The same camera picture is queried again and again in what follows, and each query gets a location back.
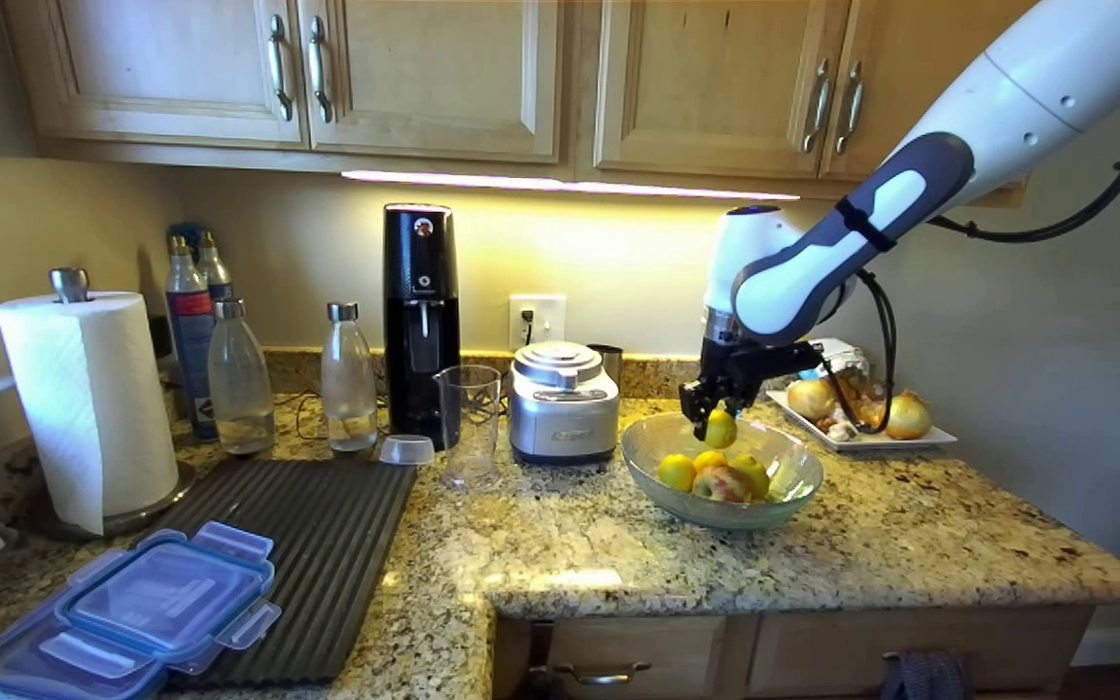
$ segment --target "rice cooker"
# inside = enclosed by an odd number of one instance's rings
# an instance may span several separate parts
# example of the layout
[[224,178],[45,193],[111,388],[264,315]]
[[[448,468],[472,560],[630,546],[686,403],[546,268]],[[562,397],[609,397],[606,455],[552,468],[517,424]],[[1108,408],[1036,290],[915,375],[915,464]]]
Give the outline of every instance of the rice cooker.
[[619,385],[579,343],[533,343],[512,358],[512,458],[520,468],[604,468],[616,455]]

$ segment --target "kitchen counter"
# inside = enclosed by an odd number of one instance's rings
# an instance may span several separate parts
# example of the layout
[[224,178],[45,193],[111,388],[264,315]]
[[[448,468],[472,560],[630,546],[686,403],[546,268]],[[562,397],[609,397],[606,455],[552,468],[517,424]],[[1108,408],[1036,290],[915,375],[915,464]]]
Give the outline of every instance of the kitchen counter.
[[[623,402],[623,428],[673,402]],[[776,408],[770,424],[809,438]],[[275,458],[321,455],[310,397],[285,397]],[[424,468],[381,588],[329,696],[487,696],[494,620],[770,614],[883,605],[1120,603],[1120,560],[953,451],[833,455],[826,491],[781,533],[706,533],[654,509],[623,464],[520,470],[494,495]],[[211,468],[219,451],[184,451]],[[0,631],[106,552],[22,535],[0,556]]]

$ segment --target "dish drying mat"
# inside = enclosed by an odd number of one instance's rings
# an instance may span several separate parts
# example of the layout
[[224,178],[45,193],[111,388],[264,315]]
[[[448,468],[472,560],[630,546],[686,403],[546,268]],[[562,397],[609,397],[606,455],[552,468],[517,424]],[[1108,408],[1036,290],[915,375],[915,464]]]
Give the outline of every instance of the dish drying mat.
[[329,683],[359,640],[408,487],[413,470],[381,464],[229,458],[201,473],[161,528],[224,521],[271,535],[269,599],[285,614],[249,652],[220,652],[172,688]]

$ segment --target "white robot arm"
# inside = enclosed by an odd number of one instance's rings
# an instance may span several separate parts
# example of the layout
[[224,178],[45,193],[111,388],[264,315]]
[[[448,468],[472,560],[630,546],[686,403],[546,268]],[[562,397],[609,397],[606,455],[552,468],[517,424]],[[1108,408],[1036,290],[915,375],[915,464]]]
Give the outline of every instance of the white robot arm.
[[701,380],[689,420],[754,402],[758,380],[818,365],[796,343],[842,280],[932,214],[971,203],[1120,108],[1120,0],[1039,0],[905,131],[905,141],[796,235],[774,214],[732,214],[706,285]]

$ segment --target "plastic bottle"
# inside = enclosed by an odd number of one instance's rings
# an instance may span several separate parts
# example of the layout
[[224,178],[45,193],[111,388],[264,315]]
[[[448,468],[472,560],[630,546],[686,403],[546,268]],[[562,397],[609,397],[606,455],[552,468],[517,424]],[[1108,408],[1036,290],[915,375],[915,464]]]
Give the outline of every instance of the plastic bottle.
[[172,345],[179,358],[184,413],[193,428],[193,438],[212,438],[219,428],[212,428],[211,380],[205,380],[212,303],[188,250],[188,238],[172,229],[167,242],[172,242],[167,315],[172,315],[172,338],[176,338]]
[[329,451],[364,451],[378,438],[378,388],[359,303],[328,303],[321,420]]
[[205,375],[219,420],[219,442],[229,455],[258,455],[271,448],[275,435],[275,397],[264,355],[251,325],[243,321],[241,294],[212,303],[219,321],[211,334]]
[[205,280],[211,299],[224,299],[232,290],[232,276],[224,271],[220,258],[219,258],[219,242],[211,229],[199,235],[199,271]]

